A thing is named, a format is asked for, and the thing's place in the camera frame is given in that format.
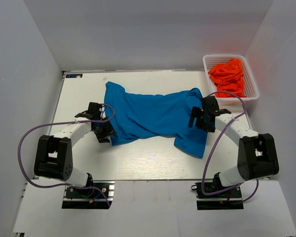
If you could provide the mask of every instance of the crumpled red fabric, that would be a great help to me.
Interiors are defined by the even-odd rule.
[[[239,97],[243,94],[244,81],[240,59],[230,59],[228,63],[216,64],[209,72],[210,79],[217,86],[217,90],[232,92]],[[233,97],[227,93],[217,93],[217,97]]]

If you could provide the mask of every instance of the plastic laundry basket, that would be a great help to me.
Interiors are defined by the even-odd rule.
[[[243,80],[245,83],[243,94],[247,97],[242,98],[245,102],[249,100],[256,100],[259,97],[258,88],[256,82],[251,73],[249,64],[245,57],[235,54],[212,54],[205,55],[203,57],[203,63],[205,68],[206,79],[209,87],[210,93],[217,91],[217,87],[214,85],[214,82],[209,78],[208,72],[218,63],[227,63],[230,59],[240,59],[242,62],[243,68]],[[222,104],[234,104],[240,103],[238,98],[219,98],[216,97],[217,101]]]

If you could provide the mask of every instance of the gray wall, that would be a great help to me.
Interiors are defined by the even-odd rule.
[[[273,0],[24,0],[70,70],[199,69],[244,54]]]
[[[0,0],[0,237],[9,237],[25,184],[17,145],[34,125],[51,121],[61,71],[22,0]],[[23,161],[33,175],[37,139],[26,140]]]
[[[278,179],[296,226],[296,0],[274,1],[245,56],[260,92],[250,120],[275,137]]]

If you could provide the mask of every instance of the blue fabric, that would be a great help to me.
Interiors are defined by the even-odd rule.
[[[130,94],[113,82],[107,82],[106,88],[104,103],[115,109],[111,124],[118,137],[111,136],[113,146],[139,138],[175,136],[175,146],[203,157],[207,132],[188,127],[192,107],[201,107],[202,94],[198,88],[168,95]],[[112,116],[109,108],[106,116]]]

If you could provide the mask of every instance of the blue cloth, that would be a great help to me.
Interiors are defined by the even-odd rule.
[[[190,155],[203,157],[207,132],[188,127],[192,107],[202,106],[198,88],[168,95],[130,94],[113,82],[107,82],[106,88],[104,103],[115,109],[111,124],[118,137],[111,136],[113,146],[139,138],[175,136],[175,146]],[[109,108],[106,116],[112,116]]]

